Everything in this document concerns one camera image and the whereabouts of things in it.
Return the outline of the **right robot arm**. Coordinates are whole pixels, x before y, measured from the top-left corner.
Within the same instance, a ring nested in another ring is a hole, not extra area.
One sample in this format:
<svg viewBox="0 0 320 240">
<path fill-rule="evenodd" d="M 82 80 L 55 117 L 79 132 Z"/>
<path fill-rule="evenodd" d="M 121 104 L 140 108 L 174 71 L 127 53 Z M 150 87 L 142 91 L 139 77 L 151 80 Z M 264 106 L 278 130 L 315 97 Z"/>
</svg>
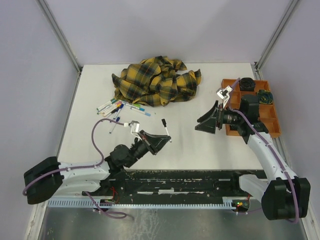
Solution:
<svg viewBox="0 0 320 240">
<path fill-rule="evenodd" d="M 263 168 L 267 182 L 254 174 L 244 174 L 229 183 L 231 193 L 240 196 L 247 192 L 257 199 L 268 220 L 296 223 L 307 216 L 311 185 L 307 178 L 298 177 L 275 149 L 267 127 L 260 121 L 257 96 L 242 96 L 239 109 L 224 107 L 216 101 L 197 123 L 195 130 L 211 134 L 223 125 L 235 126 Z"/>
</svg>

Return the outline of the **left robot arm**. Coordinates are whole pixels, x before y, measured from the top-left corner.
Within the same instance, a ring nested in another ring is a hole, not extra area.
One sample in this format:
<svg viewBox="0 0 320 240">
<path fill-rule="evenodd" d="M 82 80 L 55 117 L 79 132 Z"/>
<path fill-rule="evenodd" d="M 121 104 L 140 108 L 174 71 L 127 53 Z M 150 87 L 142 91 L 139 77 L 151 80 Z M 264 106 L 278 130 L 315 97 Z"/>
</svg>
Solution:
<svg viewBox="0 0 320 240">
<path fill-rule="evenodd" d="M 133 166 L 145 154 L 156 155 L 168 142 L 169 135 L 154 135 L 141 130 L 131 147 L 117 145 L 100 162 L 65 163 L 51 156 L 24 174 L 26 196 L 30 205 L 39 204 L 53 196 L 76 195 L 83 192 L 106 195 L 111 189 L 109 178 Z"/>
</svg>

